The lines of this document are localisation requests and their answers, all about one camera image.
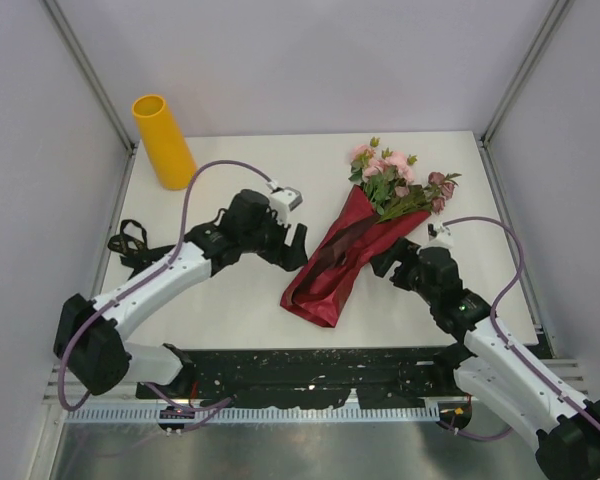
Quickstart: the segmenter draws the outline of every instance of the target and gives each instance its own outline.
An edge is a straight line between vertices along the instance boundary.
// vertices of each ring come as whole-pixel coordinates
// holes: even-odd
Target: black strap
[[[129,225],[140,229],[142,240],[125,232]],[[150,249],[147,229],[136,220],[125,219],[120,222],[120,233],[109,239],[107,248],[112,252],[120,254],[120,263],[122,265],[133,269],[129,277],[133,278],[150,267],[155,261],[161,259],[173,248],[173,245]]]

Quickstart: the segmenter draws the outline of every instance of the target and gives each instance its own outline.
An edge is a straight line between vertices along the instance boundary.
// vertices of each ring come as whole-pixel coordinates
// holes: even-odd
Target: yellow cup
[[[145,95],[131,110],[158,181],[169,190],[185,188],[196,163],[167,101],[160,95]]]

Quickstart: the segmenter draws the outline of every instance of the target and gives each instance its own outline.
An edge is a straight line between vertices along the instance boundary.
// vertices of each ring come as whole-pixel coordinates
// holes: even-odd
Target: gray wall
[[[481,132],[551,3],[60,0],[127,129],[188,135]]]
[[[575,2],[494,154],[545,321],[600,395],[600,0]]]
[[[0,1],[0,479],[22,478],[64,299],[89,293],[124,154],[36,1]]]

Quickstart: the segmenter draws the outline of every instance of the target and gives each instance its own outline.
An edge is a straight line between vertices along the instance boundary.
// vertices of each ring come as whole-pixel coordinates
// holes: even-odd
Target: flower bouquet
[[[458,173],[432,172],[416,183],[415,155],[379,150],[372,138],[351,155],[353,188],[309,263],[287,287],[280,305],[321,327],[335,327],[360,269],[440,213],[458,185]]]

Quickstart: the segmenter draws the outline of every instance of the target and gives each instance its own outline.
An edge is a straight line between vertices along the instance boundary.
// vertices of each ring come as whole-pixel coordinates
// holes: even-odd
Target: metal floor
[[[503,429],[480,404],[474,409],[468,430]],[[148,438],[155,432],[153,425],[66,425],[51,479],[545,480],[515,433],[481,444],[430,422],[211,425]]]

